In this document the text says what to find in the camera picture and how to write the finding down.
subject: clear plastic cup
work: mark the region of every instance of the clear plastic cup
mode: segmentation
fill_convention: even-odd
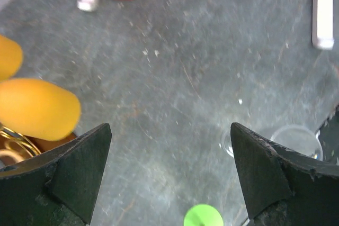
[[[305,156],[323,160],[324,154],[320,141],[313,132],[303,126],[283,126],[272,134],[270,140]]]
[[[301,125],[285,125],[280,128],[268,128],[257,132],[262,137],[269,139],[286,148],[299,152],[305,156],[323,160],[323,148],[317,136]],[[223,149],[232,157],[233,149],[231,146],[230,136],[224,133],[221,145]]]

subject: gold metal ring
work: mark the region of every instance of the gold metal ring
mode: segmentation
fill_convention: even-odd
[[[5,157],[5,156],[11,157],[15,161],[15,163],[25,160],[22,156],[20,156],[15,151],[8,150],[8,149],[0,149],[0,158]]]
[[[0,135],[6,138],[5,148],[19,155],[19,153],[11,147],[11,143],[16,143],[20,146],[30,157],[41,154],[41,151],[24,135],[14,132],[13,130],[1,125]]]

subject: gray concrete floor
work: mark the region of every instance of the gray concrete floor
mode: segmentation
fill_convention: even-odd
[[[311,0],[101,0],[94,13],[76,1],[13,0],[0,33],[23,47],[18,76],[79,96],[78,133],[111,124],[91,225],[181,225],[209,203],[237,226],[230,124],[315,131],[339,101],[339,46],[312,47]]]

